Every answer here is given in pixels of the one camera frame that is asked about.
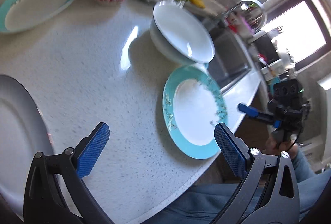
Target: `kitchen counter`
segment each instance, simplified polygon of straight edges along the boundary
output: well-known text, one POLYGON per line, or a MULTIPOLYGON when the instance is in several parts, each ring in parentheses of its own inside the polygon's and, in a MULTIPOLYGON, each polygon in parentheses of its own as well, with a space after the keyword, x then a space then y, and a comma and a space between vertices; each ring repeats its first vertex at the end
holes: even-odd
MULTIPOLYGON (((0 73, 31 94, 55 153, 76 146, 100 121, 109 125, 110 139, 84 182, 118 224, 162 210, 217 157, 192 159, 168 134, 162 92, 178 66, 154 47, 151 20, 152 6, 137 0, 117 9, 75 0, 32 30, 0 35, 0 73)), ((259 82, 253 67, 224 95, 232 132, 244 117, 237 104, 250 104, 259 82)))

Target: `sink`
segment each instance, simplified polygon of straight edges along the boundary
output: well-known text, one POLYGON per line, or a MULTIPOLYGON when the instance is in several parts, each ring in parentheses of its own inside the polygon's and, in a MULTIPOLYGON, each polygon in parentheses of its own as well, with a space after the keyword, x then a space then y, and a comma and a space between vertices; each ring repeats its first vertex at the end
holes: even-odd
POLYGON ((251 70, 244 53, 244 43, 223 25, 215 25, 207 17, 195 16, 209 31, 214 42, 215 56, 209 63, 208 72, 224 93, 251 70))

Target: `sleeve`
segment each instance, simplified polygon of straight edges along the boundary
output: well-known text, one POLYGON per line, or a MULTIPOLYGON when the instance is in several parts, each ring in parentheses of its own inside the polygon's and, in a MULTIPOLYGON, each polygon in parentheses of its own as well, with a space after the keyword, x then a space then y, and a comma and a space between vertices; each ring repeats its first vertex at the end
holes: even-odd
POLYGON ((305 155, 300 150, 297 153, 297 156, 292 160, 292 164, 298 183, 315 176, 315 173, 310 168, 305 155))

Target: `plate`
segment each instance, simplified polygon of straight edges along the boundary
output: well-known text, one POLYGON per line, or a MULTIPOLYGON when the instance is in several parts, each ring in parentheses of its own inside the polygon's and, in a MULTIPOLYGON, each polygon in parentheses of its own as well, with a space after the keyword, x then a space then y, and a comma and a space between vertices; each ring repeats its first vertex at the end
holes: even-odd
POLYGON ((211 36, 202 23, 188 11, 161 2, 154 6, 153 18, 164 38, 185 57, 201 64, 214 58, 215 47, 211 36))
POLYGON ((207 159, 220 151, 214 128, 227 124, 227 111, 213 78, 192 66, 176 69, 165 84, 162 105, 169 134, 186 155, 207 159))
POLYGON ((74 0, 5 0, 0 7, 0 32, 28 30, 59 14, 74 0))
POLYGON ((34 154, 53 155, 36 104, 15 79, 0 75, 0 193, 23 215, 25 184, 34 154))

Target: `teal-rimmed plate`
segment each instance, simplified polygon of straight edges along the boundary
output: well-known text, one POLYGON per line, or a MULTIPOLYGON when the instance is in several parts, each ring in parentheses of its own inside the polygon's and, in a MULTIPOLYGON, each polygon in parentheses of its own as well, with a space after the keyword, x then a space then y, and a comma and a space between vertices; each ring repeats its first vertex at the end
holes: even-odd
POLYGON ((176 69, 165 84, 162 105, 169 134, 186 155, 207 159, 220 151, 214 128, 227 124, 227 111, 213 78, 192 66, 176 69))
POLYGON ((5 0, 0 6, 0 32, 28 30, 54 17, 74 0, 5 0))

